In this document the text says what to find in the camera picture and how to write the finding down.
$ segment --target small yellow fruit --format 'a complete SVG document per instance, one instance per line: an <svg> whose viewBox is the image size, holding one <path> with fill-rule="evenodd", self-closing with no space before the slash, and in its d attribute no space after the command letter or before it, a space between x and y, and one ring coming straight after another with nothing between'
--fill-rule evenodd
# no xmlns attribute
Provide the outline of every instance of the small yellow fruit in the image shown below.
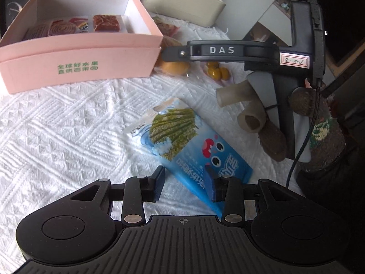
<svg viewBox="0 0 365 274"><path fill-rule="evenodd" d="M207 67L216 67L216 68L219 68L219 63L218 62L207 62L206 63L206 66Z"/></svg>
<svg viewBox="0 0 365 274"><path fill-rule="evenodd" d="M229 70L225 67L220 67L220 72L222 74L222 80L229 80L231 78L231 74L229 74Z"/></svg>
<svg viewBox="0 0 365 274"><path fill-rule="evenodd" d="M189 62L162 62L160 65L161 70L170 75L185 75L189 68Z"/></svg>
<svg viewBox="0 0 365 274"><path fill-rule="evenodd" d="M221 80L222 79L222 73L220 70L216 67L209 67L208 69L208 75L213 78L214 80Z"/></svg>

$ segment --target pink cardboard box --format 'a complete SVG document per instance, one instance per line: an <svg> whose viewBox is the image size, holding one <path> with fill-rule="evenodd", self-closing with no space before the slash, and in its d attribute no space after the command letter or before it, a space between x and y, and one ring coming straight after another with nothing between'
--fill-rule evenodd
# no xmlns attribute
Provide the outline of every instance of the pink cardboard box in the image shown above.
<svg viewBox="0 0 365 274"><path fill-rule="evenodd" d="M38 22L120 14L128 34L84 33L21 41ZM8 93L70 82L148 77L162 34L139 0L29 0L0 41L0 74Z"/></svg>

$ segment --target white plastic tube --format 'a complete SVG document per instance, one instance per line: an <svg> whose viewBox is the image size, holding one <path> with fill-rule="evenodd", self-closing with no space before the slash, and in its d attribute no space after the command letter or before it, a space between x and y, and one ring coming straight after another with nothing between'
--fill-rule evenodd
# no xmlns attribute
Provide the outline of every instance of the white plastic tube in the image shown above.
<svg viewBox="0 0 365 274"><path fill-rule="evenodd" d="M251 134L260 132L266 119L266 111L259 99L252 100L237 116L238 125Z"/></svg>
<svg viewBox="0 0 365 274"><path fill-rule="evenodd" d="M218 88L216 96L220 107L258 98L255 90L247 80L229 87Z"/></svg>

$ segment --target sticker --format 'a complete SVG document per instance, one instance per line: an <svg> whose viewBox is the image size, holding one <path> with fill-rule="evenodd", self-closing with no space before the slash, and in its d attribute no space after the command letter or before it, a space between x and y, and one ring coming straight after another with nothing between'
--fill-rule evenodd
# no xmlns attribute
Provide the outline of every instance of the sticker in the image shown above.
<svg viewBox="0 0 365 274"><path fill-rule="evenodd" d="M280 65L309 69L310 57L300 54L280 53Z"/></svg>

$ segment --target plastic bag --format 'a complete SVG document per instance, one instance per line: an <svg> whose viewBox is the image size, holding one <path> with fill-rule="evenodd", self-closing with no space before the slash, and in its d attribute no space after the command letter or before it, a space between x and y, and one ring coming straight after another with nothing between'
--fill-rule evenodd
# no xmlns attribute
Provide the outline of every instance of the plastic bag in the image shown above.
<svg viewBox="0 0 365 274"><path fill-rule="evenodd" d="M164 36L161 43L161 52L169 46L180 46L181 43L174 38ZM165 62L161 58L161 53L155 64L154 71L158 74L168 76L185 76L190 69L189 62Z"/></svg>
<svg viewBox="0 0 365 274"><path fill-rule="evenodd" d="M39 24L31 27L26 32L23 40L30 40L36 38L47 37L49 31L49 24Z"/></svg>
<svg viewBox="0 0 365 274"><path fill-rule="evenodd" d="M48 36L87 33L89 31L89 17L66 17L53 20L50 24Z"/></svg>
<svg viewBox="0 0 365 274"><path fill-rule="evenodd" d="M212 203L205 191L205 165L221 177L247 183L252 174L246 161L193 109L177 98L148 111L124 133L159 157L161 163L220 217L223 203Z"/></svg>
<svg viewBox="0 0 365 274"><path fill-rule="evenodd" d="M97 14L92 17L94 32L120 32L127 33L121 15Z"/></svg>
<svg viewBox="0 0 365 274"><path fill-rule="evenodd" d="M227 66L219 62L200 62L202 72L221 87L234 84L231 71Z"/></svg>
<svg viewBox="0 0 365 274"><path fill-rule="evenodd" d="M153 17L153 20L163 36L172 37L179 30L179 27L163 22L158 16Z"/></svg>

